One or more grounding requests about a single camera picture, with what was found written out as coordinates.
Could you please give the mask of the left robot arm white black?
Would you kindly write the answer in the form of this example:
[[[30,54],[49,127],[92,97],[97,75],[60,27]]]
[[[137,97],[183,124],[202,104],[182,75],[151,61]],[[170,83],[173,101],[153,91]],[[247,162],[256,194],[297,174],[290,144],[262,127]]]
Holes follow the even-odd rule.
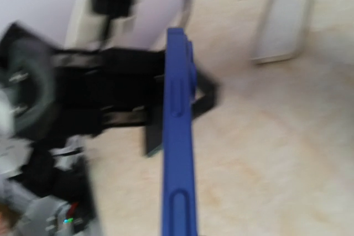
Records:
[[[184,28],[163,50],[118,47],[134,0],[76,0],[66,45],[17,22],[1,38],[1,205],[8,235],[101,235],[84,136],[144,127],[145,154],[163,151],[162,235],[197,235],[192,122],[218,85],[194,64]]]

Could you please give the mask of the black phone blue edge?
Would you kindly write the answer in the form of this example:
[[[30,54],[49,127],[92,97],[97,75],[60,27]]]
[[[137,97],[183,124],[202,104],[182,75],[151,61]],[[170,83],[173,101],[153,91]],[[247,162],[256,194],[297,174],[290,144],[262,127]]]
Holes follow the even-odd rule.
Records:
[[[197,235],[192,140],[196,90],[193,48],[184,30],[167,31],[163,101],[162,235]]]

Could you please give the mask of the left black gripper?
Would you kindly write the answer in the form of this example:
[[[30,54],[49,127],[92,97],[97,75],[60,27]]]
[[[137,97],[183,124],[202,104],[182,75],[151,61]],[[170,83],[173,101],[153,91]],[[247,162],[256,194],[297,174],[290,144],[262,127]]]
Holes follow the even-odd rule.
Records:
[[[143,111],[155,100],[163,75],[164,51],[110,48],[57,50],[52,56],[58,86],[55,134],[100,134],[110,127],[145,124]],[[193,103],[196,119],[217,105],[219,83],[197,70],[202,96]]]

